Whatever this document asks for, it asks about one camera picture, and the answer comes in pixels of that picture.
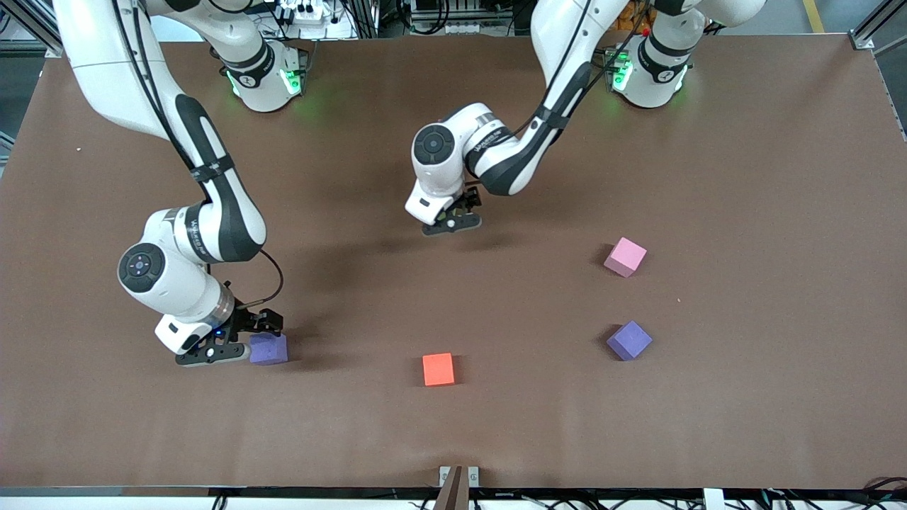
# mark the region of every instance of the wire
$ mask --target wire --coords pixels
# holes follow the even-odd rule
[[[120,29],[120,37],[122,38],[123,45],[129,53],[132,70],[135,72],[135,79],[139,82],[139,85],[141,86],[141,89],[145,94],[145,98],[148,99],[151,110],[158,118],[158,122],[161,123],[161,127],[173,144],[173,148],[176,149],[176,152],[180,156],[180,159],[182,159],[182,162],[185,163],[186,166],[190,169],[195,168],[195,165],[192,163],[189,155],[186,153],[185,149],[182,148],[179,141],[177,141],[176,136],[173,134],[170,122],[167,120],[167,116],[164,114],[163,108],[161,107],[161,98],[157,93],[157,86],[154,84],[154,77],[151,75],[151,68],[148,65],[148,55],[145,53],[145,44],[142,40],[138,7],[133,5],[132,20],[136,30],[136,40],[139,43],[139,53],[142,60],[144,61],[145,73],[147,74],[147,76],[142,74],[141,69],[139,68],[139,63],[135,58],[137,52],[132,49],[132,44],[129,42],[129,36],[126,34],[126,26],[123,24],[123,20],[120,16],[120,6],[117,4],[117,0],[111,0],[111,6],[113,9],[113,17],[116,18],[117,25]]]
[[[531,2],[529,0],[526,0],[526,3],[523,4],[522,7],[520,7],[520,10],[515,15],[511,16],[511,22],[509,25],[507,25],[507,34],[506,35],[510,35],[510,29],[513,28],[513,22],[516,21],[516,18],[520,17],[522,12],[526,10],[526,7],[528,7],[529,4],[532,4],[532,8],[534,9],[535,6],[538,4],[538,0],[532,0]]]
[[[262,255],[267,257],[268,260],[271,261],[271,264],[274,265],[274,269],[276,269],[278,271],[278,276],[280,277],[280,283],[278,284],[278,289],[275,290],[273,294],[271,294],[270,296],[268,296],[264,299],[256,299],[249,303],[243,303],[243,304],[237,306],[236,309],[248,309],[251,307],[256,307],[258,305],[263,305],[263,304],[267,303],[268,301],[271,301],[272,299],[276,298],[278,296],[278,294],[280,293],[280,291],[283,290],[284,278],[283,278],[283,270],[280,268],[280,264],[278,264],[278,262],[276,260],[274,260],[274,257],[271,257],[270,254],[267,253],[266,251],[261,250],[259,253],[261,253]]]
[[[220,5],[218,5],[218,3],[215,2],[214,0],[208,0],[208,1],[211,3],[211,5],[214,5],[214,8],[215,8],[215,9],[221,11],[222,13],[227,13],[228,15],[238,15],[238,14],[241,14],[241,13],[242,13],[243,11],[245,11],[246,9],[252,7],[252,4],[255,3],[255,0],[249,0],[249,3],[246,4],[245,7],[239,9],[238,11],[230,11],[229,9],[225,9],[225,8],[221,7]]]
[[[363,33],[370,35],[371,30],[368,29],[367,24],[364,24],[359,19],[359,16],[349,8],[349,5],[346,4],[346,0],[340,0],[340,4],[346,11],[346,16],[349,18],[350,24],[356,26],[356,37],[361,39]]]
[[[681,508],[680,508],[679,506],[674,505],[673,503],[668,503],[667,501],[665,501],[665,500],[663,500],[663,499],[657,499],[657,498],[656,498],[655,501],[658,501],[659,503],[661,503],[661,504],[663,504],[663,505],[665,505],[665,506],[669,506],[669,507],[673,508],[674,510],[681,510]]]
[[[589,93],[590,90],[592,90],[592,87],[595,86],[595,83],[597,83],[601,79],[601,77],[604,76],[605,73],[611,68],[611,66],[614,65],[614,61],[617,60],[618,55],[622,54],[623,51],[625,49],[627,49],[627,44],[629,44],[630,39],[632,39],[633,35],[635,35],[636,32],[639,30],[639,26],[642,25],[642,20],[646,19],[648,13],[649,13],[649,0],[646,0],[646,3],[642,6],[642,14],[639,16],[639,19],[637,19],[636,23],[633,25],[633,30],[631,30],[630,33],[627,35],[627,38],[624,39],[624,42],[623,42],[623,44],[620,45],[620,48],[618,49],[618,51],[614,52],[614,54],[611,56],[611,58],[608,59],[608,61],[605,63],[605,66],[603,68],[601,68],[601,70],[599,71],[598,74],[595,75],[595,78],[593,78],[592,81],[588,85],[586,85],[585,90],[583,90],[582,93],[580,94],[580,99],[578,99],[576,104],[573,105],[574,110],[576,109],[577,106],[580,105],[580,103],[582,102],[582,99],[584,97],[586,97],[586,94]]]
[[[13,21],[12,15],[7,14],[6,11],[4,11],[3,9],[0,9],[0,22],[3,22],[3,21],[5,21],[5,23],[3,25],[3,28],[0,28],[0,34],[5,32],[6,29],[9,28],[10,22]]]
[[[227,508],[227,495],[220,493],[214,498],[214,505],[211,505],[211,510],[224,510],[224,508]]]
[[[269,5],[266,5],[266,7],[268,8],[268,14],[270,14],[271,18],[274,19],[274,25],[278,26],[278,30],[280,30],[280,34],[282,35],[282,37],[280,37],[278,41],[289,41],[287,31],[284,30],[283,25],[280,24],[280,20],[278,20],[278,17],[274,14],[274,9],[277,8],[277,4],[275,4],[274,8],[271,8]]]
[[[881,482],[864,487],[863,491],[866,492],[878,490],[886,485],[893,484],[894,482],[907,482],[907,478],[903,476],[892,476],[891,478],[885,478]]]
[[[794,491],[792,491],[792,490],[790,490],[790,489],[788,489],[787,492],[791,493],[791,495],[792,495],[793,497],[795,497],[795,498],[797,498],[797,499],[803,500],[803,502],[806,503],[807,505],[810,505],[810,506],[813,508],[813,510],[824,510],[821,506],[819,506],[819,505],[813,503],[812,500],[810,500],[810,499],[808,499],[808,498],[805,498],[805,497],[802,497],[802,496],[798,495],[796,492],[794,492]]]
[[[450,0],[444,0],[444,10],[442,10],[441,0],[436,0],[438,2],[438,19],[435,20],[434,25],[426,31],[418,30],[409,23],[406,19],[406,15],[403,9],[403,0],[396,0],[396,11],[397,15],[400,16],[400,20],[403,22],[404,27],[408,28],[411,32],[419,35],[433,35],[441,32],[441,29],[447,25],[447,20],[450,19],[451,15],[451,3]]]
[[[567,62],[567,54],[569,54],[570,50],[573,48],[573,43],[576,41],[576,36],[580,33],[580,27],[582,27],[582,22],[586,19],[586,13],[589,12],[590,5],[592,5],[592,0],[586,0],[586,5],[582,7],[582,14],[580,15],[580,20],[579,20],[579,22],[577,22],[576,28],[573,29],[573,36],[570,38],[570,42],[567,43],[567,47],[564,48],[564,54],[561,55],[561,61],[558,63],[558,67],[554,71],[554,74],[551,76],[551,81],[548,82],[548,86],[545,87],[545,94],[541,97],[539,106],[542,106],[545,104],[545,101],[548,99],[548,95],[551,93],[551,87],[554,85],[554,82],[558,79],[558,75],[561,74],[561,68],[563,68],[564,63]],[[646,6],[648,6],[648,5],[649,5],[649,0],[646,0]],[[627,41],[624,42],[624,45],[626,45],[626,43],[629,42],[629,38],[631,36],[632,36],[632,33],[630,33],[630,36],[627,37]],[[574,109],[580,104],[580,101],[582,101],[582,98],[585,94],[586,94],[586,91],[583,91],[583,93],[580,95],[580,99],[578,99],[576,104],[573,105]],[[522,130],[526,129],[526,126],[528,126],[532,122],[532,119],[534,119],[534,118],[535,118],[535,112],[533,112],[532,115],[530,115],[530,117],[528,119],[526,119],[526,122],[523,123],[522,126],[517,128],[516,131],[513,131],[509,135],[502,137],[499,141],[495,142],[495,145],[500,145],[504,142],[507,142],[511,138],[514,138],[517,134],[520,134],[520,132],[522,132]]]

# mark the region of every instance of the black strap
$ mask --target black strap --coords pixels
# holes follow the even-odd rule
[[[683,71],[684,66],[687,65],[687,60],[684,59],[680,64],[674,65],[672,67],[667,67],[666,65],[659,64],[655,62],[646,54],[646,44],[649,42],[648,38],[639,45],[639,50],[637,56],[639,58],[639,64],[642,65],[642,68],[649,72],[652,75],[652,80],[655,83],[668,83],[674,79],[678,73]]]
[[[224,154],[222,158],[197,166],[190,170],[189,173],[192,179],[195,179],[195,182],[202,183],[215,177],[220,177],[224,172],[232,168],[234,168],[233,158],[229,154]]]
[[[659,41],[658,39],[655,38],[655,32],[652,32],[651,34],[649,34],[649,37],[646,38],[646,42],[648,44],[652,44],[653,48],[655,48],[656,50],[658,50],[659,52],[661,52],[667,56],[676,56],[676,57],[687,56],[687,55],[693,53],[693,49],[696,48],[695,44],[693,44],[692,48],[687,48],[685,50],[677,50],[674,48],[669,48],[669,47],[665,46],[661,41]]]
[[[535,110],[535,116],[554,129],[565,129],[567,123],[570,122],[570,117],[564,117],[559,113],[555,113],[553,110],[545,108],[543,104],[540,104],[539,108]]]

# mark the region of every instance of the cube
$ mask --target cube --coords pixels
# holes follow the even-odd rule
[[[608,346],[624,361],[636,359],[642,350],[652,343],[652,337],[646,333],[635,320],[618,329],[617,333],[608,338]]]
[[[454,383],[454,357],[449,352],[422,356],[426,386]]]
[[[639,267],[642,258],[646,256],[646,249],[625,237],[620,238],[614,250],[611,250],[605,267],[628,278]]]
[[[252,353],[249,361],[256,365],[277,365],[289,361],[287,335],[275,337],[270,333],[256,333],[249,338]]]

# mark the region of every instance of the cable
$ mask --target cable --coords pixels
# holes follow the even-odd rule
[[[182,148],[182,145],[180,145],[179,141],[177,141],[176,139],[176,136],[173,134],[170,122],[167,120],[167,116],[164,114],[163,108],[161,107],[161,98],[157,94],[157,87],[154,84],[154,77],[151,75],[151,68],[148,65],[148,55],[145,53],[145,44],[142,41],[138,8],[135,6],[133,7],[132,19],[136,27],[136,40],[139,43],[141,58],[145,64],[145,72],[147,74],[148,83],[145,83],[146,78],[142,75],[141,69],[139,68],[139,63],[135,58],[136,52],[132,49],[132,44],[129,42],[129,36],[126,34],[126,26],[123,24],[122,18],[120,17],[120,6],[117,4],[117,0],[111,0],[111,6],[114,12],[113,17],[116,18],[117,25],[120,28],[120,37],[122,38],[123,45],[125,46],[127,53],[129,54],[132,70],[135,72],[135,79],[139,82],[139,85],[141,86],[141,89],[145,94],[145,98],[148,99],[151,110],[158,118],[158,122],[161,123],[161,127],[173,144],[173,148],[176,149],[176,152],[180,156],[180,159],[182,159],[182,162],[185,163],[189,169],[195,168],[195,165],[192,163],[189,155],[186,153],[185,149]],[[152,94],[149,90],[149,86],[154,91],[154,94]]]
[[[551,81],[548,82],[548,86],[545,87],[545,94],[541,97],[539,106],[542,106],[545,104],[545,101],[548,99],[548,94],[551,93],[551,87],[554,85],[554,82],[558,79],[558,75],[561,74],[561,68],[563,68],[564,63],[567,62],[567,54],[569,54],[570,50],[573,49],[573,43],[576,41],[576,36],[580,33],[580,27],[582,27],[582,22],[586,19],[586,13],[589,12],[590,5],[592,5],[592,0],[586,0],[586,5],[584,5],[582,7],[582,14],[580,15],[580,20],[579,20],[579,22],[577,22],[576,28],[573,29],[573,36],[571,37],[570,42],[567,43],[567,47],[564,48],[564,54],[561,55],[561,61],[558,63],[558,67],[554,71],[554,74],[551,76]],[[648,5],[649,5],[649,0],[646,0],[646,6],[648,6]],[[626,45],[627,42],[629,42],[629,37],[627,38],[627,41],[624,42],[624,44]],[[577,100],[576,104],[573,105],[574,109],[580,104],[580,101],[582,101],[582,98],[584,95],[585,95],[585,92],[580,94],[580,99]],[[502,137],[499,141],[495,142],[495,145],[500,145],[504,142],[507,142],[511,138],[516,137],[517,134],[520,134],[520,132],[522,132],[522,130],[526,129],[526,126],[528,126],[532,122],[532,119],[534,119],[534,118],[535,118],[535,112],[533,112],[532,115],[530,115],[530,117],[528,119],[526,119],[526,122],[523,123],[522,126],[517,128],[516,131],[513,131],[509,135]]]
[[[444,0],[444,10],[442,10],[442,5],[440,3],[441,0],[436,0],[436,1],[438,2],[438,19],[435,20],[434,25],[432,25],[432,27],[430,29],[428,29],[424,32],[422,30],[418,30],[418,29],[414,28],[412,26],[412,24],[410,24],[409,21],[406,20],[406,16],[405,16],[404,10],[403,10],[403,0],[395,0],[396,11],[397,11],[397,14],[400,16],[400,20],[403,21],[404,26],[406,28],[408,28],[410,31],[412,31],[416,34],[419,34],[419,35],[437,34],[438,32],[441,32],[441,29],[443,29],[444,26],[447,25],[447,20],[450,19],[451,3],[450,3],[450,0]]]
[[[356,27],[356,37],[361,39],[362,33],[371,34],[371,31],[367,28],[367,25],[362,23],[362,21],[359,19],[359,16],[357,16],[356,13],[354,13],[346,4],[346,0],[340,0],[340,4],[346,11],[346,16],[349,18],[350,24]]]
[[[802,496],[798,495],[796,492],[794,492],[794,491],[792,491],[792,490],[790,490],[790,489],[788,489],[787,492],[791,493],[791,495],[792,495],[793,497],[795,497],[795,498],[797,498],[797,499],[800,499],[800,500],[803,500],[803,502],[806,503],[807,505],[810,505],[810,506],[813,508],[813,510],[824,510],[821,506],[819,506],[819,505],[813,503],[812,500],[807,499],[807,498],[805,498],[805,497],[802,497]]]
[[[227,495],[220,493],[214,498],[214,505],[211,505],[211,510],[224,510],[224,508],[227,508]]]
[[[5,21],[5,23],[3,24],[3,28],[0,28],[0,34],[5,32],[6,29],[9,28],[10,22],[13,21],[12,15],[7,14],[3,9],[0,9],[0,22],[3,21]]]
[[[526,10],[526,7],[528,7],[529,4],[532,4],[532,8],[534,9],[538,4],[538,0],[532,0],[531,2],[529,0],[526,0],[526,3],[523,4],[522,7],[520,7],[520,10],[515,15],[511,16],[511,22],[509,25],[507,25],[507,34],[505,36],[510,35],[510,29],[513,28],[513,22],[515,22],[516,18],[518,18],[522,14],[522,12]]]
[[[864,487],[863,491],[868,492],[878,490],[886,485],[893,484],[894,482],[907,482],[907,478],[903,476],[892,476],[891,478],[885,478],[881,482]]]
[[[580,105],[580,103],[582,102],[582,99],[584,97],[586,97],[586,94],[589,93],[590,90],[592,90],[592,87],[595,86],[595,83],[597,83],[601,79],[601,77],[604,76],[605,73],[611,68],[611,66],[614,65],[614,62],[617,60],[618,55],[622,54],[623,51],[625,49],[627,49],[627,44],[629,44],[630,39],[633,38],[633,35],[635,35],[636,32],[639,30],[639,26],[642,25],[642,20],[646,19],[646,16],[648,16],[648,15],[649,15],[649,0],[646,0],[646,3],[642,7],[642,14],[639,16],[639,19],[637,19],[636,23],[633,25],[633,30],[631,30],[629,35],[627,35],[627,38],[624,39],[624,42],[623,42],[623,44],[620,45],[620,48],[618,49],[618,51],[614,52],[614,54],[611,56],[611,58],[605,63],[605,66],[599,71],[598,74],[595,75],[595,78],[593,78],[592,81],[588,85],[586,85],[586,88],[580,94],[580,99],[578,99],[576,104],[573,105],[574,110],[576,109],[577,106]]]
[[[211,5],[214,5],[214,8],[221,11],[222,13],[227,13],[228,15],[239,15],[239,14],[242,14],[242,12],[245,11],[246,9],[252,7],[252,4],[255,3],[255,0],[249,0],[249,3],[246,4],[245,7],[239,9],[238,11],[230,11],[229,9],[225,9],[225,8],[221,7],[220,5],[218,5],[218,3],[215,2],[214,0],[208,0],[208,2]]]
[[[264,255],[265,257],[267,257],[268,260],[271,261],[271,264],[274,265],[274,269],[276,269],[278,271],[278,276],[280,277],[280,283],[278,284],[278,289],[275,290],[273,294],[271,294],[270,296],[268,296],[264,299],[256,299],[249,303],[243,303],[243,304],[237,306],[236,309],[248,309],[251,307],[256,307],[258,305],[263,305],[263,304],[267,303],[268,301],[271,301],[272,299],[276,298],[278,296],[278,294],[280,293],[280,291],[283,290],[284,278],[283,278],[283,270],[280,268],[280,264],[278,264],[278,262],[276,260],[274,260],[274,258],[271,257],[270,254],[267,253],[266,251],[261,250],[260,253],[262,255]]]

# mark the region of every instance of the brown table surface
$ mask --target brown table surface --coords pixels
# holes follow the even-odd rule
[[[268,222],[292,362],[178,367],[115,277],[200,197],[171,147],[49,61],[0,183],[0,484],[857,487],[907,471],[907,150],[846,37],[708,37],[668,106],[603,87],[484,226],[423,238],[409,143],[475,100],[510,126],[528,40],[322,44],[307,96],[247,110],[169,44]],[[116,84],[111,83],[112,91]],[[623,279],[610,243],[649,249]],[[220,266],[241,299],[266,260]],[[603,346],[635,319],[636,361]],[[453,352],[460,384],[421,387]]]

